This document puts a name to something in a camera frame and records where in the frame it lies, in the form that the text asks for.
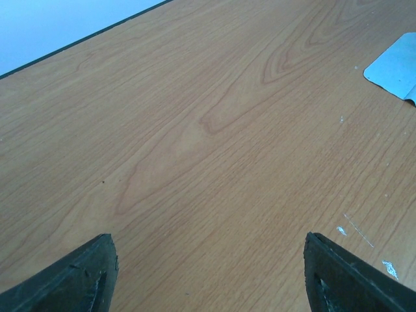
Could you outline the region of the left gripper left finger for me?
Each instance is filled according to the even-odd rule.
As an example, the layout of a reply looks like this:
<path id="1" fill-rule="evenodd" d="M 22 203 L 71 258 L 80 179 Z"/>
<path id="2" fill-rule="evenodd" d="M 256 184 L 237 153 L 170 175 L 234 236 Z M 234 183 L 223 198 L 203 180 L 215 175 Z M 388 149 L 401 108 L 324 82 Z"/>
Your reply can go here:
<path id="1" fill-rule="evenodd" d="M 1 293 L 1 311 L 108 311 L 117 276 L 111 234 L 100 234 Z"/>

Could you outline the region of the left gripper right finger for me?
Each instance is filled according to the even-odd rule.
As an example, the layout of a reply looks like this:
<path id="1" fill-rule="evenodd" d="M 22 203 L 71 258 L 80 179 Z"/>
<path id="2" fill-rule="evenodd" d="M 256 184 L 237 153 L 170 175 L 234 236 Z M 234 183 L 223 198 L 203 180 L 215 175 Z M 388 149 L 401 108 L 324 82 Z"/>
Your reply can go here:
<path id="1" fill-rule="evenodd" d="M 304 274 L 312 311 L 415 311 L 415 291 L 320 233 L 306 235 Z"/>

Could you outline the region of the light blue cleaning cloth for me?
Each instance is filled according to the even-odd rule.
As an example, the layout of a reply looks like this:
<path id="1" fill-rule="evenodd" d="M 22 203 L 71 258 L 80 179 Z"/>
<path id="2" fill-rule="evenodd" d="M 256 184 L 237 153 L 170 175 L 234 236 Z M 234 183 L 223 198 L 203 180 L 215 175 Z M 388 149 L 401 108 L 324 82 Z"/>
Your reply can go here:
<path id="1" fill-rule="evenodd" d="M 403 34 L 364 70 L 363 76 L 415 105 L 415 33 Z"/>

